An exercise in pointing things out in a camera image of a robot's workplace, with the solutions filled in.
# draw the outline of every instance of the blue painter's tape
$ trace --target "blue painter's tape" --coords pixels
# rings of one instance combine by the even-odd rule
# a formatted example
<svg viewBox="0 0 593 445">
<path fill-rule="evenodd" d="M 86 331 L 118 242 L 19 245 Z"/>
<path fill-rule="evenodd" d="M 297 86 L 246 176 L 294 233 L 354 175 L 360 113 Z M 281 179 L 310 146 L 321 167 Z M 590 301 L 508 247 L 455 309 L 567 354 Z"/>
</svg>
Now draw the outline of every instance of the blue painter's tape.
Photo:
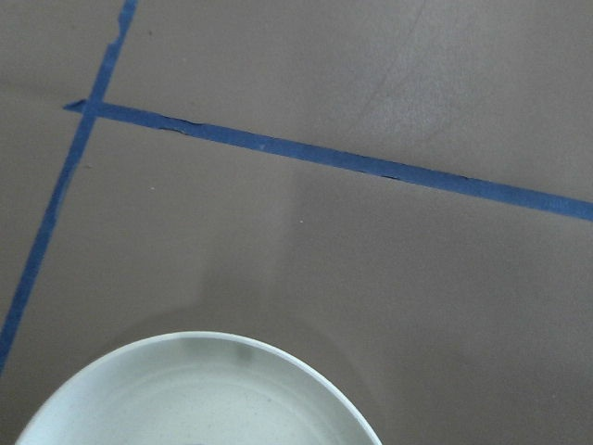
<svg viewBox="0 0 593 445">
<path fill-rule="evenodd" d="M 65 109 L 81 112 L 84 109 L 84 101 L 68 104 Z M 299 142 L 217 125 L 193 123 L 136 108 L 103 103 L 99 107 L 97 115 L 114 121 L 128 122 L 160 130 L 172 130 L 188 136 L 221 142 L 231 146 L 240 146 L 264 153 L 306 160 L 354 172 L 396 179 L 410 184 L 593 221 L 593 203 L 569 197 L 467 178 L 457 174 L 438 172 L 384 159 L 369 158 L 322 146 L 300 144 Z"/>
<path fill-rule="evenodd" d="M 62 171 L 57 177 L 54 191 L 50 197 L 49 204 L 45 209 L 44 217 L 39 230 L 37 231 L 35 240 L 33 241 L 29 257 L 25 264 L 25 269 L 22 272 L 17 290 L 15 291 L 4 325 L 2 326 L 2 332 L 0 333 L 0 375 L 4 370 L 8 353 L 10 352 L 10 348 L 14 343 L 15 336 L 19 329 L 20 320 L 22 319 L 29 301 L 29 296 L 31 295 L 37 274 L 41 269 L 49 241 L 54 233 L 62 201 L 66 195 L 66 191 L 68 190 L 69 183 L 76 167 L 84 153 L 91 131 L 93 130 L 97 118 L 97 111 L 100 109 L 100 104 L 105 96 L 109 80 L 111 79 L 111 74 L 113 73 L 115 64 L 120 55 L 123 41 L 132 23 L 136 3 L 137 0 L 126 0 L 123 4 L 119 17 L 120 33 L 118 38 L 107 47 L 105 55 L 103 56 L 103 61 L 101 62 L 101 67 L 95 78 L 91 95 L 89 96 L 88 101 L 81 103 L 79 109 L 82 113 L 81 121 L 79 122 L 76 134 L 74 134 L 74 138 L 72 139 L 69 153 L 64 161 Z"/>
</svg>

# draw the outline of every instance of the white bowl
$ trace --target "white bowl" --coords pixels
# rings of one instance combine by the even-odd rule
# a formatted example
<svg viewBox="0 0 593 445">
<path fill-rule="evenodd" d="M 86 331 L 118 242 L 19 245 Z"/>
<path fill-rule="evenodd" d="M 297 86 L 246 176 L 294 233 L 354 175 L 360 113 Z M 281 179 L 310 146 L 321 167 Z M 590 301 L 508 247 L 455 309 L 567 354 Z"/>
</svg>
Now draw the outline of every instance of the white bowl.
<svg viewBox="0 0 593 445">
<path fill-rule="evenodd" d="M 151 337 L 66 382 L 18 445 L 380 445 L 354 405 L 302 361 L 214 332 Z"/>
</svg>

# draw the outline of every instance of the floor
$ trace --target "floor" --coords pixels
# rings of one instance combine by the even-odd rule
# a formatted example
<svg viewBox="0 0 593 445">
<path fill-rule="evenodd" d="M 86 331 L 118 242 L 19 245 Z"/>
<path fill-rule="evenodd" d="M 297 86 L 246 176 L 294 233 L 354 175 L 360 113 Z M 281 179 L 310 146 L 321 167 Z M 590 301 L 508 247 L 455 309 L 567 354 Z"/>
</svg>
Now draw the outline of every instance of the floor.
<svg viewBox="0 0 593 445">
<path fill-rule="evenodd" d="M 590 443 L 590 2 L 121 3 L 0 6 L 0 443 L 181 330 L 385 444 Z"/>
</svg>

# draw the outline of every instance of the blue tape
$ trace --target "blue tape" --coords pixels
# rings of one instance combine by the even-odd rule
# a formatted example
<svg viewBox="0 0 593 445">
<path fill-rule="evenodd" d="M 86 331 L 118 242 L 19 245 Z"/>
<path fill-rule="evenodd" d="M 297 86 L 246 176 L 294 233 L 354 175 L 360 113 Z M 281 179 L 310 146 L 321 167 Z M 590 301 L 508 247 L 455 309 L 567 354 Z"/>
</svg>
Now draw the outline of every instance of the blue tape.
<svg viewBox="0 0 593 445">
<path fill-rule="evenodd" d="M 123 4 L 119 16 L 120 34 L 118 35 L 118 38 L 107 47 L 99 72 L 95 78 L 91 95 L 89 96 L 88 101 L 85 101 L 79 109 L 82 113 L 81 121 L 79 122 L 76 134 L 74 134 L 74 138 L 72 139 L 69 153 L 62 166 L 62 171 L 57 177 L 54 191 L 47 208 L 45 209 L 44 217 L 39 230 L 37 231 L 37 235 L 35 236 L 35 240 L 33 241 L 29 257 L 25 264 L 25 269 L 20 276 L 17 290 L 15 291 L 4 325 L 2 326 L 2 332 L 0 333 L 0 375 L 4 370 L 8 353 L 14 343 L 20 321 L 35 284 L 35 279 L 41 269 L 47 246 L 49 245 L 54 228 L 56 227 L 62 201 L 64 200 L 72 176 L 76 171 L 76 167 L 84 153 L 91 131 L 93 130 L 93 126 L 97 119 L 97 111 L 100 109 L 100 104 L 105 96 L 105 91 L 109 85 L 111 74 L 115 69 L 115 64 L 120 55 L 123 41 L 130 28 L 130 24 L 132 23 L 136 4 L 137 0 L 126 0 Z"/>
<path fill-rule="evenodd" d="M 85 101 L 79 101 L 66 105 L 64 109 L 81 112 L 84 110 L 84 107 Z M 369 158 L 321 146 L 300 144 L 299 142 L 243 132 L 217 125 L 193 123 L 136 108 L 103 103 L 97 113 L 102 118 L 114 121 L 128 122 L 160 130 L 171 130 L 231 146 L 240 146 L 264 153 L 272 153 L 274 155 L 306 160 L 354 172 L 391 178 L 410 184 L 461 193 L 471 197 L 481 197 L 514 206 L 593 221 L 593 203 L 569 197 L 492 183 L 481 179 L 467 178 L 457 174 L 438 172 L 384 159 Z"/>
</svg>

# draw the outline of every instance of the bowl rim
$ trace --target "bowl rim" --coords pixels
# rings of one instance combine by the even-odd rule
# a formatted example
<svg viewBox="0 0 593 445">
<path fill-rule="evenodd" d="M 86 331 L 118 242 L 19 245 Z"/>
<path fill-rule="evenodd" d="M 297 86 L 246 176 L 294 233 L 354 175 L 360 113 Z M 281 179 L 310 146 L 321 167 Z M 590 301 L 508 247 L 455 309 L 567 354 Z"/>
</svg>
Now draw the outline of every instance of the bowl rim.
<svg viewBox="0 0 593 445">
<path fill-rule="evenodd" d="M 318 383 L 320 383 L 325 389 L 327 389 L 334 397 L 338 399 L 338 401 L 348 410 L 348 412 L 356 419 L 359 425 L 364 430 L 365 434 L 369 437 L 374 445 L 382 445 L 381 440 L 377 437 L 374 430 L 371 428 L 371 425 L 367 422 L 364 416 L 360 413 L 360 411 L 354 406 L 354 404 L 340 391 L 332 382 L 330 382 L 327 378 L 325 378 L 322 374 L 318 371 L 313 369 L 308 364 L 304 363 L 303 361 L 299 360 L 297 357 L 289 354 L 288 352 L 276 348 L 268 343 L 264 343 L 263 341 L 256 340 L 251 337 L 244 337 L 237 334 L 229 334 L 225 332 L 216 332 L 216 331 L 179 331 L 179 332 L 172 332 L 168 334 L 160 334 L 152 337 L 143 338 L 140 340 L 136 340 L 132 343 L 128 343 L 127 345 L 121 346 L 116 348 L 115 350 L 108 352 L 107 354 L 95 359 L 94 361 L 90 362 L 86 366 L 84 366 L 80 371 L 76 374 L 71 376 L 68 380 L 66 380 L 54 393 L 39 407 L 39 409 L 35 412 L 35 415 L 31 418 L 29 423 L 25 426 L 22 432 L 17 439 L 15 445 L 22 444 L 23 440 L 26 438 L 27 433 L 35 428 L 35 424 L 41 417 L 42 413 L 44 413 L 47 409 L 49 404 L 52 400 L 56 399 L 60 394 L 69 390 L 71 386 L 73 386 L 76 382 L 81 379 L 84 379 L 88 374 L 92 373 L 95 368 L 100 367 L 106 362 L 111 362 L 113 360 L 117 360 L 119 356 L 124 355 L 132 350 L 137 350 L 142 347 L 171 341 L 177 339 L 187 339 L 187 338 L 195 338 L 195 339 L 217 339 L 217 340 L 227 340 L 232 341 L 234 343 L 246 345 L 250 348 L 263 350 L 268 352 L 276 357 L 285 360 L 296 366 L 298 369 L 303 371 L 309 377 L 312 377 Z"/>
</svg>

